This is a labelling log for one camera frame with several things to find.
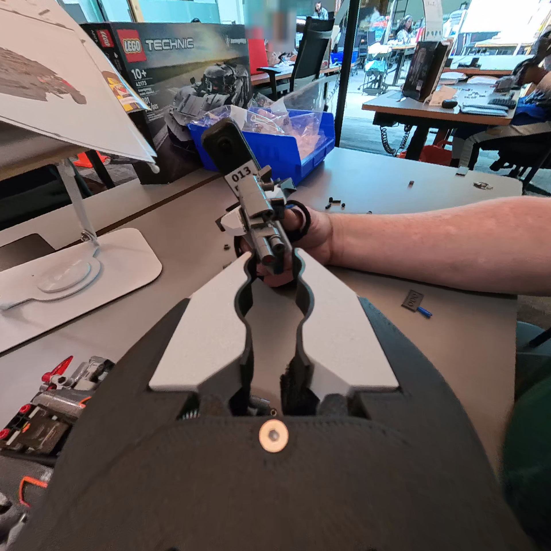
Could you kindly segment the person's right forearm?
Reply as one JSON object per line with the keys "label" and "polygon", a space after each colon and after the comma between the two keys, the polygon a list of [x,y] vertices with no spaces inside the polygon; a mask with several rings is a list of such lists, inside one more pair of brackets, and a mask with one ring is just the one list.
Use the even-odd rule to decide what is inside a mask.
{"label": "person's right forearm", "polygon": [[550,199],[320,215],[330,265],[476,292],[550,296]]}

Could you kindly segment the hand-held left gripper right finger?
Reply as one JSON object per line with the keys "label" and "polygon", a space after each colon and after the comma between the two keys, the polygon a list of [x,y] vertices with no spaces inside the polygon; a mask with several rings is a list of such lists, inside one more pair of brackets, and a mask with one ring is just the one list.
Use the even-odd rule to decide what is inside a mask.
{"label": "hand-held left gripper right finger", "polygon": [[397,377],[376,337],[360,297],[304,249],[294,250],[296,303],[304,314],[296,354],[306,387],[322,402],[359,392],[393,392]]}

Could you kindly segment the red plastic crate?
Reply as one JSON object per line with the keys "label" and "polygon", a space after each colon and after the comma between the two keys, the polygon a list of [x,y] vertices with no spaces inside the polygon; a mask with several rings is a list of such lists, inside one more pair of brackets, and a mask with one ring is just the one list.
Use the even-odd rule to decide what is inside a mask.
{"label": "red plastic crate", "polygon": [[419,155],[418,161],[441,166],[451,166],[452,151],[447,149],[452,146],[451,141],[439,141],[436,144],[425,145]]}

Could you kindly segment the white board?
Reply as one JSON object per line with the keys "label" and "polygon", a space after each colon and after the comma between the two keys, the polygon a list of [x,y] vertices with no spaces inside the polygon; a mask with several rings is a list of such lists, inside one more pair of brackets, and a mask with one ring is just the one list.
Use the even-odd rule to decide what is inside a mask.
{"label": "white board", "polygon": [[533,42],[550,14],[550,1],[471,1],[463,33],[497,32],[504,42]]}

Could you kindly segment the dark printed lego box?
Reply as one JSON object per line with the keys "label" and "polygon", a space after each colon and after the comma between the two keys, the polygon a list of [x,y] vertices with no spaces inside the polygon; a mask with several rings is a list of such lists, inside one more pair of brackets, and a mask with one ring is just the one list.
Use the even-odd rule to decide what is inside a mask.
{"label": "dark printed lego box", "polygon": [[156,151],[155,174],[133,162],[143,185],[164,185],[202,167],[188,124],[252,98],[244,25],[90,23],[81,27],[148,110],[130,118]]}

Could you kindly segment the person's right hand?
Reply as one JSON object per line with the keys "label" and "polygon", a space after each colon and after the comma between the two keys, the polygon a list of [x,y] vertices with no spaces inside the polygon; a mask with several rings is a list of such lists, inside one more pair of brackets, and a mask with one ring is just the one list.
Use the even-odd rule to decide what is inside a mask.
{"label": "person's right hand", "polygon": [[[340,245],[338,228],[328,214],[309,208],[301,209],[298,206],[287,209],[282,221],[287,237],[290,238],[293,233],[300,233],[305,230],[307,218],[310,219],[308,231],[295,245],[304,249],[323,265],[338,265],[338,261],[341,260],[342,256],[338,248]],[[288,252],[284,257],[281,273],[273,274],[265,265],[259,264],[257,266],[257,276],[268,286],[283,286],[294,279],[293,262],[293,253]]]}

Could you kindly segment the blue plastic bin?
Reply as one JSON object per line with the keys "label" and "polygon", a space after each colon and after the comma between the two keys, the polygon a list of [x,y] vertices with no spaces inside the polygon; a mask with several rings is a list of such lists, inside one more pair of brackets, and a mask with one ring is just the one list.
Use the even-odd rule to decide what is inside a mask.
{"label": "blue plastic bin", "polygon": [[269,165],[272,176],[285,179],[290,177],[294,184],[300,183],[317,167],[334,148],[334,116],[330,112],[310,112],[290,110],[291,130],[306,128],[307,118],[314,115],[313,121],[319,120],[318,130],[313,133],[313,148],[301,146],[294,135],[282,134],[280,131],[270,133],[256,129],[249,131],[244,126],[242,134],[261,166]]}

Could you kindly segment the white book stand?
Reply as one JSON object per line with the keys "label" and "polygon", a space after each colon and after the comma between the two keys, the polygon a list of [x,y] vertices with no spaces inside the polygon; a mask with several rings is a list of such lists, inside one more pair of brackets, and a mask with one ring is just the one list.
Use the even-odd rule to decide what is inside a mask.
{"label": "white book stand", "polygon": [[68,158],[57,163],[81,243],[1,271],[1,352],[157,279],[162,264],[137,229],[97,237]]}

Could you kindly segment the small grey lego subassembly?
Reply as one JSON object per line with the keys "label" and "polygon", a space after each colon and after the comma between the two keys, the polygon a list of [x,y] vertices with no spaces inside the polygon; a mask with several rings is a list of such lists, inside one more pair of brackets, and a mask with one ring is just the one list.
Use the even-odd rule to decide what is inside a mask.
{"label": "small grey lego subassembly", "polygon": [[[265,166],[262,169],[260,175],[265,176],[267,169]],[[269,183],[261,183],[260,176],[251,175],[236,186],[236,194],[249,230],[247,235],[259,263],[271,273],[279,274],[283,270],[286,253],[292,252],[292,245],[282,225],[286,204],[269,206],[269,186]]]}

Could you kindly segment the person's green shirt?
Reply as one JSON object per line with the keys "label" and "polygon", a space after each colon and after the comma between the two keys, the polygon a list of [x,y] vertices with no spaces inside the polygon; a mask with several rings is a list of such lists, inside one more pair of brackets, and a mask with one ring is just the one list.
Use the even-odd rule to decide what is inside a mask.
{"label": "person's green shirt", "polygon": [[500,475],[525,532],[550,550],[550,356],[518,354]]}

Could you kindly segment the scattered small lego pieces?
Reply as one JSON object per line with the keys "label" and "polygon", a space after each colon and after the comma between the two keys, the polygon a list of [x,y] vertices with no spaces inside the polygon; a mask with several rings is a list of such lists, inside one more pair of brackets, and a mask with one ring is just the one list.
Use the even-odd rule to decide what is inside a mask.
{"label": "scattered small lego pieces", "polygon": [[329,213],[351,214],[351,215],[373,215],[374,211],[365,201],[353,197],[345,199],[334,198],[330,196],[325,205],[325,210]]}

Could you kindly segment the black pole with ribbed disc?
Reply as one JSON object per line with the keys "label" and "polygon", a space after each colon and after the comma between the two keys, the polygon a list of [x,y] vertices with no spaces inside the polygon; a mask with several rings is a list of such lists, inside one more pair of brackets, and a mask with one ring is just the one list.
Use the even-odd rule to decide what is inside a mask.
{"label": "black pole with ribbed disc", "polygon": [[334,116],[335,148],[338,148],[341,142],[342,124],[346,107],[348,82],[350,77],[350,69],[352,66],[352,57],[354,51],[356,29],[358,25],[360,3],[361,1],[349,1],[348,6],[348,18],[343,48],[343,60],[340,71],[337,106]]}

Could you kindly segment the pile of clear plastic bags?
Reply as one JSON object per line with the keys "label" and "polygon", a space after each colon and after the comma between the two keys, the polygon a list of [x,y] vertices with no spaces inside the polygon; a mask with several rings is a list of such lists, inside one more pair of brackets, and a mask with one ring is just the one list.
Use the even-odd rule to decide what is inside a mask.
{"label": "pile of clear plastic bags", "polygon": [[210,128],[224,119],[230,119],[243,132],[271,136],[293,137],[301,160],[314,152],[329,137],[322,128],[322,110],[316,98],[290,98],[272,101],[260,94],[249,107],[225,105],[203,114],[195,124]]}

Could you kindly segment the lego instruction booklet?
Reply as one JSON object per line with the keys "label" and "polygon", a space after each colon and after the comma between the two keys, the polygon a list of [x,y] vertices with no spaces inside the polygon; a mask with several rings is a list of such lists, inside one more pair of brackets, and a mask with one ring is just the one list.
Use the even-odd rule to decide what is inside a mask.
{"label": "lego instruction booklet", "polygon": [[1,121],[154,163],[129,117],[147,104],[56,1],[1,1]]}

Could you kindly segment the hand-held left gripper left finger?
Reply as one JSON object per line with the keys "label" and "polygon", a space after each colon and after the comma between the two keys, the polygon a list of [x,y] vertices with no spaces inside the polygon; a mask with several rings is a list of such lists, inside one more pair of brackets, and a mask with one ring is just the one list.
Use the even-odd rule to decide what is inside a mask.
{"label": "hand-held left gripper left finger", "polygon": [[195,291],[178,321],[148,387],[157,392],[219,396],[247,408],[253,376],[251,329],[255,258],[244,253]]}

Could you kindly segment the large grey lego vehicle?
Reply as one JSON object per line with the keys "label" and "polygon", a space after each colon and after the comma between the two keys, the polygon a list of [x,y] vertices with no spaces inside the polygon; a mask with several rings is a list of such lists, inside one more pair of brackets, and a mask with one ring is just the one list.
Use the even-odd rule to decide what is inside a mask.
{"label": "large grey lego vehicle", "polygon": [[1,427],[1,550],[11,550],[91,397],[115,367],[91,356],[71,374],[70,356],[44,373],[38,392]]}

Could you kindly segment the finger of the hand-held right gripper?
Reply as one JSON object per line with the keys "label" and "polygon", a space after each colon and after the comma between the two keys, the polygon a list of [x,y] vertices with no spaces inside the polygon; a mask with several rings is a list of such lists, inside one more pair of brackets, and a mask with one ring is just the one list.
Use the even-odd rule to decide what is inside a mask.
{"label": "finger of the hand-held right gripper", "polygon": [[271,179],[267,189],[267,203],[270,207],[285,205],[289,197],[296,192],[296,187],[291,178]]}
{"label": "finger of the hand-held right gripper", "polygon": [[248,233],[248,228],[242,208],[234,208],[220,218],[220,226],[231,236],[244,236]]}

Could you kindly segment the wooden background desk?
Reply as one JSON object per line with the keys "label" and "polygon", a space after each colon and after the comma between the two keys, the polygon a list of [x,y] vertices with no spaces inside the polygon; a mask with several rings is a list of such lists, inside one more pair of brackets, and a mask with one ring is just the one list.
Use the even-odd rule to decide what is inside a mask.
{"label": "wooden background desk", "polygon": [[[429,99],[424,102],[417,101],[400,92],[390,91],[363,103],[362,109],[375,114],[375,125],[384,127],[400,123],[413,126],[415,131],[406,151],[406,159],[417,161],[431,128],[448,130],[467,125],[493,127],[509,124],[516,113],[521,92],[515,89],[511,92],[498,93],[489,83],[472,82],[458,83],[451,88],[456,91],[453,100],[458,102],[458,105],[453,108],[444,108],[440,103],[430,105]],[[473,113],[464,112],[465,105],[488,105],[490,100],[495,98],[509,98],[515,102],[515,106],[503,115],[491,112],[491,108],[495,108],[495,105]]]}

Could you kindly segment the black mesh office chair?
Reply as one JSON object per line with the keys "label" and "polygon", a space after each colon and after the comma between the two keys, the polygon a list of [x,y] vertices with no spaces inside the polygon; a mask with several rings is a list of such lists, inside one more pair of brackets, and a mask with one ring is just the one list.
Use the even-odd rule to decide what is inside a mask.
{"label": "black mesh office chair", "polygon": [[298,19],[296,31],[302,33],[302,38],[290,78],[291,93],[320,78],[321,65],[331,40],[333,25],[334,19]]}

